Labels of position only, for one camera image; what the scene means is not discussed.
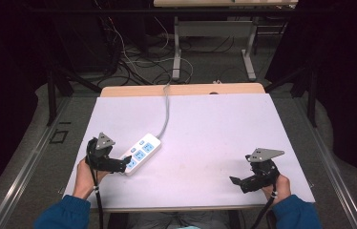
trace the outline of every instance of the desk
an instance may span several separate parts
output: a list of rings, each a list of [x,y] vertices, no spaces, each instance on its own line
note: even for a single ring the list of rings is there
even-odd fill
[[[296,5],[298,0],[155,0],[156,7],[164,8],[197,8],[197,7],[263,7],[279,5]],[[259,18],[253,21],[179,21],[175,17],[175,59],[172,78],[179,79],[181,49],[179,38],[181,36],[236,36],[248,37],[246,49],[241,50],[241,55],[250,81],[256,80],[250,52]]]
[[[97,99],[76,163],[87,142],[103,132],[119,157],[164,123],[163,86],[111,87]],[[170,120],[162,147],[134,175],[100,184],[108,212],[241,209],[266,203],[262,191],[244,194],[229,176],[253,175],[244,158],[256,148],[285,151],[274,158],[292,192],[315,201],[269,94],[260,84],[172,85]],[[65,190],[73,191],[75,171]],[[96,208],[95,196],[88,201]]]

